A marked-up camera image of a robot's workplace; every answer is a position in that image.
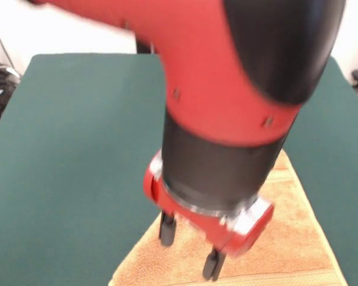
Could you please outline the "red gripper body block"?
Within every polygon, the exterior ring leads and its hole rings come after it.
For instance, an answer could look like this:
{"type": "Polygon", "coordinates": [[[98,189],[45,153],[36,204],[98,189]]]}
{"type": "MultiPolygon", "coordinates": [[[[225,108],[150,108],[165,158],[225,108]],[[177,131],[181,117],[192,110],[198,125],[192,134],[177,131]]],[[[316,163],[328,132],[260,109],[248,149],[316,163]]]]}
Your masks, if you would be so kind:
{"type": "Polygon", "coordinates": [[[174,200],[162,179],[163,161],[158,151],[144,175],[145,195],[169,215],[190,222],[201,230],[216,249],[229,256],[246,253],[256,242],[274,213],[274,205],[258,197],[248,209],[239,210],[236,216],[212,217],[187,209],[174,200]]]}

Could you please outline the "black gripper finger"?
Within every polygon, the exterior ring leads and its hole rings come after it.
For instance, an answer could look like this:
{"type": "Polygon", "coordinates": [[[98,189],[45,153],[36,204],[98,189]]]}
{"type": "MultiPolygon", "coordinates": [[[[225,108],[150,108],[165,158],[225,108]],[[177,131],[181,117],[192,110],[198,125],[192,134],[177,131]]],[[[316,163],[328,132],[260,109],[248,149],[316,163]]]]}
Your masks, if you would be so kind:
{"type": "Polygon", "coordinates": [[[202,271],[203,278],[207,281],[217,281],[225,259],[226,255],[219,251],[216,247],[213,247],[205,260],[202,271]]]}
{"type": "Polygon", "coordinates": [[[161,211],[161,222],[159,227],[159,239],[161,244],[165,247],[170,247],[175,239],[176,220],[174,216],[161,211]]]}

